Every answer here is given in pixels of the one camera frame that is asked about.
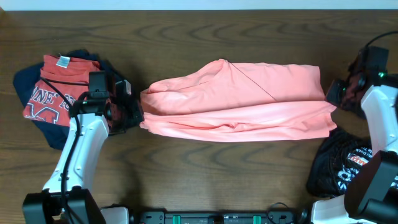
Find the salmon pink shirt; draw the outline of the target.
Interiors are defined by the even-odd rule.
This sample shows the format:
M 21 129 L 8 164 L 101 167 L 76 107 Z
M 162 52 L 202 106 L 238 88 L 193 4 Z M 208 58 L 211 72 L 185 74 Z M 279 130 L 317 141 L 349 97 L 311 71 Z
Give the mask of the salmon pink shirt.
M 206 64 L 141 92 L 142 129 L 161 136 L 212 142 L 302 140 L 336 128 L 313 65 Z

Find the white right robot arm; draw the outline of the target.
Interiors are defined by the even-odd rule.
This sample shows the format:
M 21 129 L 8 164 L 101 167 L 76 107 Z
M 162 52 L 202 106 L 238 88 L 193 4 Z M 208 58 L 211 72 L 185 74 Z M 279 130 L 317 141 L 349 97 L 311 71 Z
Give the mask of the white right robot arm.
M 341 128 L 319 148 L 307 189 L 321 199 L 299 223 L 397 223 L 397 75 L 387 55 L 360 51 L 346 80 L 334 80 L 326 101 L 366 119 L 365 141 Z

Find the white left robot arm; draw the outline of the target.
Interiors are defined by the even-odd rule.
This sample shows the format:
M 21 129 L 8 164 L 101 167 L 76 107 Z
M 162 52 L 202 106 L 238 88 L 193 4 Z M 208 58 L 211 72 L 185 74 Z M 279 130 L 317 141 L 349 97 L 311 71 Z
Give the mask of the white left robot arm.
M 105 140 L 143 120 L 131 84 L 93 81 L 70 106 L 70 129 L 58 164 L 39 193 L 22 204 L 26 223 L 131 223 L 125 205 L 99 208 L 90 190 Z

